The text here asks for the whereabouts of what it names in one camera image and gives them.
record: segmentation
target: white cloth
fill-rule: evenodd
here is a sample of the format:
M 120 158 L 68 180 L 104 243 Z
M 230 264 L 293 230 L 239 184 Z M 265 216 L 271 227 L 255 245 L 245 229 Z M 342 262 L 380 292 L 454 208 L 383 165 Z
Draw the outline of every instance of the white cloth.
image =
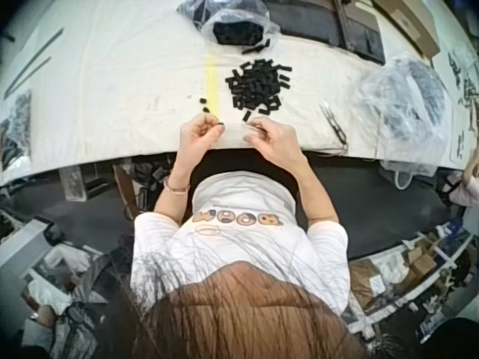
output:
M 461 180 L 461 174 L 453 174 L 448 177 L 451 183 Z M 479 206 L 479 178 L 471 177 L 467 186 L 462 183 L 449 194 L 449 200 L 452 203 L 464 207 Z
M 344 311 L 350 273 L 347 234 L 341 225 L 319 222 L 306 235 L 296 224 L 295 201 L 288 190 L 249 172 L 207 178 L 192 204 L 194 215 L 182 227 L 151 212 L 135 220 L 131 284 L 147 305 L 161 296 L 154 295 L 158 286 L 149 277 L 153 258 L 162 268 L 167 292 L 246 261 L 302 286 L 337 314 Z

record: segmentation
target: cardboard box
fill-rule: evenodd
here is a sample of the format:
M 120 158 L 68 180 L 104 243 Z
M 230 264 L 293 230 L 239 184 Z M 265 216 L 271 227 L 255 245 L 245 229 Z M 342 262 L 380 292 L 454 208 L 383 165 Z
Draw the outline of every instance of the cardboard box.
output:
M 429 272 L 436 267 L 436 262 L 429 254 L 423 254 L 418 259 L 414 260 L 409 266 L 409 273 L 401 283 L 394 285 L 394 291 L 397 294 L 404 294 L 411 289 L 414 289 Z
M 411 269 L 422 279 L 436 267 L 436 262 L 429 254 L 423 254 L 413 264 Z
M 373 0 L 429 59 L 439 54 L 436 24 L 421 0 Z
M 370 260 L 350 263 L 351 291 L 363 310 L 386 291 L 381 274 Z

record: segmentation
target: pile of black pieces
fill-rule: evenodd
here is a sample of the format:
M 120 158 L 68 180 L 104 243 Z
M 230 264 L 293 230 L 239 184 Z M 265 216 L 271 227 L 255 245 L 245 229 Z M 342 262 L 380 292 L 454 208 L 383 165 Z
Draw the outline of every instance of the pile of black pieces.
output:
M 233 106 L 239 110 L 243 108 L 255 110 L 263 105 L 265 108 L 261 108 L 258 112 L 266 116 L 271 111 L 279 110 L 281 101 L 278 94 L 281 88 L 290 88 L 288 84 L 290 78 L 279 74 L 278 71 L 293 69 L 282 65 L 273 66 L 272 60 L 264 59 L 256 60 L 253 64 L 246 62 L 240 67 L 242 75 L 237 70 L 233 70 L 233 77 L 225 79 L 233 95 Z M 248 120 L 250 114 L 251 112 L 248 111 L 243 120 Z
M 254 46 L 263 40 L 263 26 L 250 21 L 215 22 L 213 33 L 220 45 Z

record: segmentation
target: person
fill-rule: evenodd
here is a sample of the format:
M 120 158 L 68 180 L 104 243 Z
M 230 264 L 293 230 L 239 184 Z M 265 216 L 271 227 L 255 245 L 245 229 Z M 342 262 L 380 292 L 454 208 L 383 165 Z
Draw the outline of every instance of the person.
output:
M 153 212 L 135 219 L 131 275 L 136 320 L 120 309 L 128 358 L 366 358 L 339 317 L 350 273 L 346 230 L 302 153 L 293 127 L 248 122 L 245 141 L 297 182 L 293 195 L 264 175 L 234 171 L 201 181 L 184 221 L 194 169 L 225 125 L 200 114 L 181 127 L 176 161 Z
M 451 174 L 445 182 L 443 194 L 450 202 L 464 207 L 479 206 L 479 144 L 464 171 Z

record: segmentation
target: clear plastic bag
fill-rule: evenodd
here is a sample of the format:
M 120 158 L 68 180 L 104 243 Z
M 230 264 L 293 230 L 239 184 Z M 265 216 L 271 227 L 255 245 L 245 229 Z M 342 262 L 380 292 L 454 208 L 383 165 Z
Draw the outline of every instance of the clear plastic bag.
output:
M 0 123 L 1 170 L 30 164 L 31 91 L 16 97 L 8 118 Z
M 204 23 L 221 9 L 246 10 L 269 19 L 269 10 L 261 0 L 185 0 L 177 11 L 201 30 Z
M 380 156 L 408 162 L 412 171 L 410 164 L 438 164 L 446 153 L 446 96 L 434 70 L 404 54 L 361 81 L 351 109 Z
M 281 33 L 279 25 L 269 20 L 268 8 L 261 0 L 187 0 L 177 11 L 191 19 L 207 40 L 220 45 L 222 41 L 215 31 L 218 24 L 247 22 L 260 28 L 260 36 L 253 43 L 228 44 L 243 49 L 261 43 L 272 47 Z
M 221 22 L 223 24 L 231 24 L 244 21 L 251 22 L 263 28 L 262 38 L 260 38 L 256 43 L 249 44 L 249 46 L 256 46 L 260 42 L 264 43 L 265 41 L 269 40 L 269 46 L 272 47 L 274 43 L 271 44 L 271 41 L 276 40 L 281 32 L 279 25 L 269 21 L 269 19 L 264 16 L 244 10 L 223 9 L 218 11 L 204 24 L 203 28 L 201 29 L 201 33 L 209 41 L 219 43 L 214 32 L 216 23 Z

